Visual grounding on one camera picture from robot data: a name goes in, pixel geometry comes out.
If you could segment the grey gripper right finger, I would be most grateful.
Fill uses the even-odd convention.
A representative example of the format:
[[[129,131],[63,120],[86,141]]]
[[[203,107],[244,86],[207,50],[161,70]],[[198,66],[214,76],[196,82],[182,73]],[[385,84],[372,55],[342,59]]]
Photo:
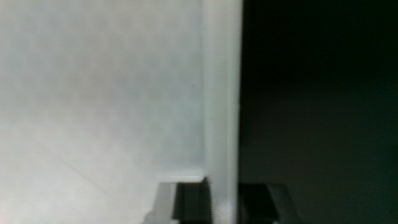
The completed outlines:
[[[289,188],[283,184],[239,186],[239,224],[303,224]]]

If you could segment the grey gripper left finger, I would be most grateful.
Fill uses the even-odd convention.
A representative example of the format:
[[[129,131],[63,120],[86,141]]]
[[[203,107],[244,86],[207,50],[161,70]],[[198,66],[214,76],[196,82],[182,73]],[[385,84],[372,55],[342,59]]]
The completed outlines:
[[[180,224],[214,224],[209,179],[178,183],[173,219]]]

